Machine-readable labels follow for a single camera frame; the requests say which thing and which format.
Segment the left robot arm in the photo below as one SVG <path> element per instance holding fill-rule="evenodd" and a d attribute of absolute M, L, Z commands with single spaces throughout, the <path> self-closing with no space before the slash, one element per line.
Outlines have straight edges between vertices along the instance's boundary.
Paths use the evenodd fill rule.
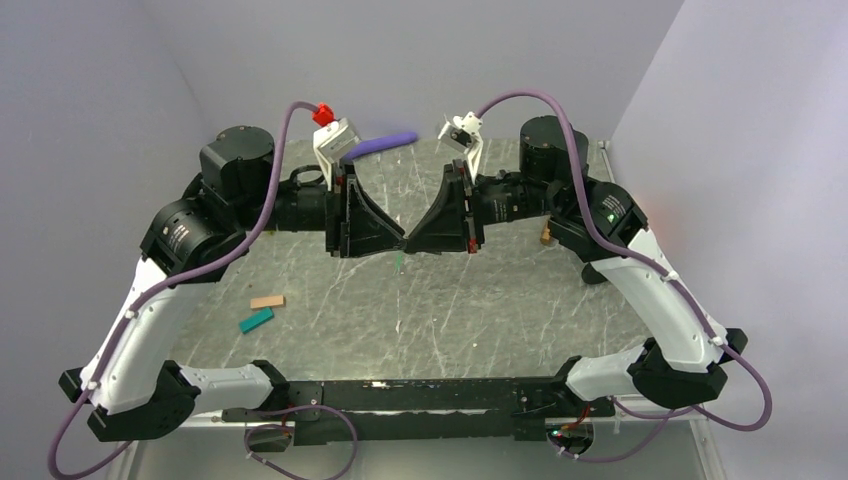
<path fill-rule="evenodd" d="M 60 387 L 101 442 L 161 438 L 188 418 L 252 410 L 264 420 L 289 403 L 289 382 L 271 363 L 198 369 L 169 358 L 184 321 L 264 231 L 332 232 L 333 193 L 323 177 L 282 179 L 266 130 L 235 126 L 199 155 L 201 170 L 182 197 L 154 217 L 127 298 L 102 346 Z"/>

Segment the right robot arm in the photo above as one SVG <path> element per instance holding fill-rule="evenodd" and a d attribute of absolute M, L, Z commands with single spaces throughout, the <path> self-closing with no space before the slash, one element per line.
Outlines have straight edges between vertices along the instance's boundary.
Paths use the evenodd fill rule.
<path fill-rule="evenodd" d="M 547 217 L 551 235 L 583 263 L 583 280 L 611 283 L 649 329 L 641 345 L 600 357 L 570 358 L 551 390 L 562 414 L 602 397 L 638 394 L 666 409 L 717 399 L 747 337 L 713 320 L 665 259 L 647 218 L 621 186 L 590 178 L 575 134 L 552 115 L 521 128 L 520 168 L 479 171 L 482 122 L 448 119 L 441 142 L 459 156 L 443 170 L 438 195 L 409 234 L 409 254 L 475 253 L 489 225 Z"/>

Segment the purple flashlight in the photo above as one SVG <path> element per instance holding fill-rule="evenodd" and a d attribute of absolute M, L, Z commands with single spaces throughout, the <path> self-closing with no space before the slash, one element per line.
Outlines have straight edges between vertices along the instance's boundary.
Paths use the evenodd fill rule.
<path fill-rule="evenodd" d="M 353 161 L 363 156 L 413 144 L 417 140 L 418 135 L 415 132 L 402 132 L 379 138 L 363 140 L 345 154 L 342 157 L 342 160 Z"/>

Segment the tan wooden block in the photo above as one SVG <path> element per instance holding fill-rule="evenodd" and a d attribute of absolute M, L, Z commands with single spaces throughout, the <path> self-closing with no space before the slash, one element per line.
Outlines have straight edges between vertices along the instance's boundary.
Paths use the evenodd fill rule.
<path fill-rule="evenodd" d="M 278 307 L 284 307 L 285 305 L 286 298 L 284 295 L 256 297 L 250 300 L 250 308 L 252 310 L 260 310 L 265 308 L 273 309 Z"/>

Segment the teal wooden block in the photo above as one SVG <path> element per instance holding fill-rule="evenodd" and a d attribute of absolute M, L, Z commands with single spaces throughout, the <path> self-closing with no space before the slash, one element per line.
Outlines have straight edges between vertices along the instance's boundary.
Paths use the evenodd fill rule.
<path fill-rule="evenodd" d="M 248 334 L 273 318 L 274 312 L 270 307 L 257 310 L 251 316 L 239 323 L 239 330 L 242 334 Z"/>

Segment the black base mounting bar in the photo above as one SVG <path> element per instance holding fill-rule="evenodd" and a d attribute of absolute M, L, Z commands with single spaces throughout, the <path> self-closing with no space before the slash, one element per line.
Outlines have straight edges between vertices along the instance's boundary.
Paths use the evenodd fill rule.
<path fill-rule="evenodd" d="M 508 437 L 543 441 L 549 428 L 611 418 L 607 399 L 587 403 L 557 377 L 293 381 L 286 419 L 297 446 L 347 440 Z"/>

